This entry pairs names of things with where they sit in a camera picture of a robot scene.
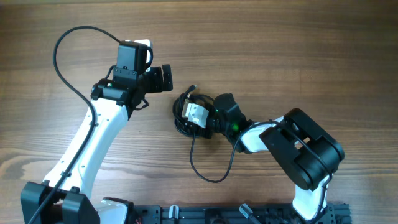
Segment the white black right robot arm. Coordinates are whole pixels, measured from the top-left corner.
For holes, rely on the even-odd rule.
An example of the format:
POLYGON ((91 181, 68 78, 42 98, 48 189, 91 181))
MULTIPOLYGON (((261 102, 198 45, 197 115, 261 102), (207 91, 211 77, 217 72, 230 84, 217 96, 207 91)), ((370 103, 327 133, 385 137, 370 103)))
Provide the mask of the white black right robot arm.
POLYGON ((268 151, 295 184, 293 209, 309 223, 326 210, 326 193, 334 173, 345 158, 342 146, 299 108, 277 119, 254 122, 241 112, 230 93, 199 105, 203 96, 189 96, 182 116, 192 136, 223 134, 232 153, 268 151))

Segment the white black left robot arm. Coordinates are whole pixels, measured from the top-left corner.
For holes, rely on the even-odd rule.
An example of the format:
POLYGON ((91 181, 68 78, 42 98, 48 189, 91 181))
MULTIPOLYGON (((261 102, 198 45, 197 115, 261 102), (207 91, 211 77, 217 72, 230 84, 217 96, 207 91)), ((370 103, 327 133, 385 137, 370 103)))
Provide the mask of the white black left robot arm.
POLYGON ((109 147, 133 111, 148 107, 147 93, 173 88, 171 67, 152 67, 149 40, 120 42, 117 62, 94 84, 87 114, 72 142, 41 183, 21 192, 26 223, 139 223, 133 202, 105 197, 90 202, 93 184, 109 147))

